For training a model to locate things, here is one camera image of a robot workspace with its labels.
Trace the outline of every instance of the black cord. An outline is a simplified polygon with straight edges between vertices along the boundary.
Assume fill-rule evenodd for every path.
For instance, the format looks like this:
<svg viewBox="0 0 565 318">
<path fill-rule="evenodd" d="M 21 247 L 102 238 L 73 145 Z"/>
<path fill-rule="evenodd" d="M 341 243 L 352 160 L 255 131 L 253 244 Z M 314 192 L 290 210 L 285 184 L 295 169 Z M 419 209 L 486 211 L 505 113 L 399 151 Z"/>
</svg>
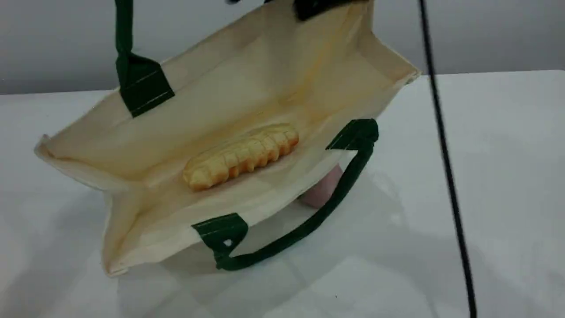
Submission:
<svg viewBox="0 0 565 318">
<path fill-rule="evenodd" d="M 444 161 L 445 178 L 449 188 L 449 199 L 451 200 L 451 210 L 453 211 L 453 221 L 455 223 L 455 232 L 457 233 L 457 242 L 459 243 L 459 252 L 461 254 L 461 263 L 463 264 L 463 273 L 465 275 L 465 285 L 467 287 L 467 302 L 469 304 L 469 312 L 471 318 L 477 317 L 477 305 L 475 301 L 475 289 L 473 287 L 473 276 L 471 274 L 471 263 L 469 254 L 467 253 L 467 244 L 465 243 L 465 234 L 463 233 L 463 225 L 461 224 L 461 215 L 459 213 L 459 203 L 457 199 L 457 191 L 455 189 L 455 180 L 451 169 L 451 160 L 449 159 L 449 149 L 447 148 L 447 140 L 445 137 L 444 119 L 441 111 L 440 94 L 436 84 L 436 70 L 433 65 L 432 40 L 428 25 L 428 11 L 425 0 L 419 0 L 420 3 L 420 20 L 422 34 L 424 37 L 425 58 L 428 65 L 429 82 L 433 96 L 433 107 L 436 113 L 437 133 L 440 137 L 441 156 Z"/>
</svg>

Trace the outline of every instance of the white table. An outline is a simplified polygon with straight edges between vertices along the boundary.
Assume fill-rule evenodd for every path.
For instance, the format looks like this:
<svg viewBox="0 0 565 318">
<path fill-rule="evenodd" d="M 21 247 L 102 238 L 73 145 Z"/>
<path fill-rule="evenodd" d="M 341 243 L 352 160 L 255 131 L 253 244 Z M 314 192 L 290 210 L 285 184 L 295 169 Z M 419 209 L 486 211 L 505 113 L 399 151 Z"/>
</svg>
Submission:
<svg viewBox="0 0 565 318">
<path fill-rule="evenodd" d="M 565 71 L 445 75 L 440 88 L 479 316 L 565 317 Z M 104 276 L 101 195 L 32 148 L 105 94 L 0 96 L 1 317 L 467 317 L 425 78 L 379 118 L 334 215 L 236 273 L 194 273 L 185 251 Z"/>
</svg>

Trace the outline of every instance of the bread loaf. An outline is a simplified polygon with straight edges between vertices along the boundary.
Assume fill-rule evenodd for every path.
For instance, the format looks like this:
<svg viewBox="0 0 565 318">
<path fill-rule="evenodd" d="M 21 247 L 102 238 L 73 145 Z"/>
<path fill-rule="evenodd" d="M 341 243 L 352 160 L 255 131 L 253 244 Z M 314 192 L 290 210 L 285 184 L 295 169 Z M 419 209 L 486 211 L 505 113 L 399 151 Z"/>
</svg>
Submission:
<svg viewBox="0 0 565 318">
<path fill-rule="evenodd" d="M 182 177 L 193 191 L 202 191 L 277 161 L 289 154 L 298 141 L 298 132 L 287 123 L 257 128 L 191 158 Z"/>
</svg>

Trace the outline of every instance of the pink object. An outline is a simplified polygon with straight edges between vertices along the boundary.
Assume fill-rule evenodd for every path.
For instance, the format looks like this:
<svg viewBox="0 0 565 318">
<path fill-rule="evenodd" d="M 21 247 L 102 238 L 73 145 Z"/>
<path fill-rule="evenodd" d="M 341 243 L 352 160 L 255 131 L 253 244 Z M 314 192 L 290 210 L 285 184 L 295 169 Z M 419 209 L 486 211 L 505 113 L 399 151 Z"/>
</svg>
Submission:
<svg viewBox="0 0 565 318">
<path fill-rule="evenodd" d="M 332 196 L 343 173 L 339 165 L 335 166 L 322 180 L 300 196 L 300 202 L 316 209 L 321 208 Z"/>
</svg>

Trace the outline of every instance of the gray wall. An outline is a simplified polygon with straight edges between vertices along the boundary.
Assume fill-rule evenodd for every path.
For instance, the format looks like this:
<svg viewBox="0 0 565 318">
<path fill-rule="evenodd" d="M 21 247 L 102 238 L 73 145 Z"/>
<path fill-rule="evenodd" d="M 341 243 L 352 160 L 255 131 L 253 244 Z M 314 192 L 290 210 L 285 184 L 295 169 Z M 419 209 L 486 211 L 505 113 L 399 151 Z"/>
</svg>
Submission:
<svg viewBox="0 0 565 318">
<path fill-rule="evenodd" d="M 263 0 L 136 0 L 134 50 L 176 55 Z M 565 69 L 565 0 L 428 0 L 441 73 Z M 0 93 L 108 89 L 113 0 L 0 0 Z M 376 34 L 424 68 L 416 0 L 377 0 Z"/>
</svg>

